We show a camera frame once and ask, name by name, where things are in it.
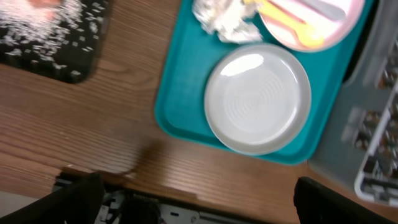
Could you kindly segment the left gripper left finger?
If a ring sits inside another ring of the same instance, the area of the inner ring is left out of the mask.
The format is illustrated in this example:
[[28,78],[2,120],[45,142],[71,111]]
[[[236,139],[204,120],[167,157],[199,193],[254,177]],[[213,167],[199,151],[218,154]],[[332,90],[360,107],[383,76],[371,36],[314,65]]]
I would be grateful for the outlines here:
[[92,173],[1,218],[1,224],[94,224],[104,198],[102,176]]

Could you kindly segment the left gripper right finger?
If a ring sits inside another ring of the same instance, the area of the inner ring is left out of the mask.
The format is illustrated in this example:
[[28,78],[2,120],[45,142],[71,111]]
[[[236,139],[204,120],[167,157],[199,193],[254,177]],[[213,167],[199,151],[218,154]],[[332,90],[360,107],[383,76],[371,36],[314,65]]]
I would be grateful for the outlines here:
[[309,177],[300,177],[294,206],[301,224],[394,224]]

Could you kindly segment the grey round plate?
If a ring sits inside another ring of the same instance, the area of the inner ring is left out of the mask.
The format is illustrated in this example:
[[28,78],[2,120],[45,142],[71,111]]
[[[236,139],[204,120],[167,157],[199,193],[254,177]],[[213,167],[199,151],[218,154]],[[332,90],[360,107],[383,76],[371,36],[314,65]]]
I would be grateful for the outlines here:
[[210,129],[227,148],[249,156],[276,152],[303,129],[312,90],[302,64],[272,44],[240,47],[211,72],[204,92]]

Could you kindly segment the white napkin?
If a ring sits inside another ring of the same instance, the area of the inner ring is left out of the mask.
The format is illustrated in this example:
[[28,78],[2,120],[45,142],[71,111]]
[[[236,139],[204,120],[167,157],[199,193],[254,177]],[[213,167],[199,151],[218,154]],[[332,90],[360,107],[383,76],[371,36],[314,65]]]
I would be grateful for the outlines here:
[[257,7],[258,3],[243,0],[194,0],[192,12],[206,33],[216,33],[222,42],[246,44],[262,41],[259,29],[247,21]]

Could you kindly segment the orange sponge cube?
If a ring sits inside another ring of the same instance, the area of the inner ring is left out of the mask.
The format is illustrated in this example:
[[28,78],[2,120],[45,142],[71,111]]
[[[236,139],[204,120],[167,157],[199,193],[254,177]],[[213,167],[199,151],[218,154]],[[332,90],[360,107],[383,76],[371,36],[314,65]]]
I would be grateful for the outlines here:
[[37,8],[41,7],[58,7],[63,2],[62,0],[28,0],[28,2]]

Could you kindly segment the grey dishwasher rack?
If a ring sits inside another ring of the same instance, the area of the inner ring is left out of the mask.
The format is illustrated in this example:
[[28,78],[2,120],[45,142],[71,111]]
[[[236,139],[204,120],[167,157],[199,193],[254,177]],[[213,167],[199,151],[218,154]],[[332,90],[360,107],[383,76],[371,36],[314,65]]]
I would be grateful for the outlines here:
[[361,200],[397,206],[397,1],[376,1],[353,72],[308,164]]

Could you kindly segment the yellow plastic spoon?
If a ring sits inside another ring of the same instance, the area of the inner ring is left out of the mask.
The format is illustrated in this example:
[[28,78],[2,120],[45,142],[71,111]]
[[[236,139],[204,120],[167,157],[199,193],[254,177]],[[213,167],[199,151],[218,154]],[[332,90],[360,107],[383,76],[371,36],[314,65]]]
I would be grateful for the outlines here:
[[308,48],[319,47],[324,43],[323,35],[319,33],[314,26],[295,20],[292,16],[288,15],[268,0],[244,0],[243,3],[255,4],[260,14],[270,17],[292,29],[298,41]]

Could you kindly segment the teal plastic tray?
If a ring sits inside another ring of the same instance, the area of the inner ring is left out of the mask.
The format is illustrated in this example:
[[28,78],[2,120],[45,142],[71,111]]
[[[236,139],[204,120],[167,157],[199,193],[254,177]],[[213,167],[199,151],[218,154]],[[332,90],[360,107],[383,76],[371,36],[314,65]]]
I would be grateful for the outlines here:
[[[262,160],[297,165],[310,159],[355,50],[366,36],[365,27],[371,23],[379,4],[379,1],[365,0],[356,25],[329,49],[315,53],[289,51],[306,70],[312,89],[312,105],[300,134],[281,150],[261,156]],[[213,68],[239,46],[222,43],[216,35],[206,34],[193,15],[192,6],[192,0],[183,0],[180,5],[154,114],[162,130],[175,138],[227,150],[206,121],[203,97]]]

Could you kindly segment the white round plate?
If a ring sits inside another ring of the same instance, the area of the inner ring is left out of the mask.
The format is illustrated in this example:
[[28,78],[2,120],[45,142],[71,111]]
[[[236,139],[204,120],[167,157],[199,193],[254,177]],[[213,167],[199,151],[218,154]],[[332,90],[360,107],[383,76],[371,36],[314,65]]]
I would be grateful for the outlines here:
[[292,50],[306,53],[320,52],[341,42],[359,21],[366,4],[365,0],[323,0],[324,2],[341,8],[346,13],[346,19],[342,21],[331,21],[315,10],[300,3],[299,0],[268,1],[274,3],[295,20],[314,26],[314,28],[323,35],[324,43],[321,46],[308,48],[299,42],[292,29],[258,12],[262,23],[278,42]]

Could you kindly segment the light blue plastic knife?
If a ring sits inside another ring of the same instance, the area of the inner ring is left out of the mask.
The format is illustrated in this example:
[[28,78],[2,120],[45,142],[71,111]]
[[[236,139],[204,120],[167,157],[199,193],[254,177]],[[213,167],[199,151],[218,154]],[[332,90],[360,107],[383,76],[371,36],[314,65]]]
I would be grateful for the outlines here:
[[300,3],[315,10],[331,21],[346,19],[346,13],[341,8],[320,0],[299,0]]

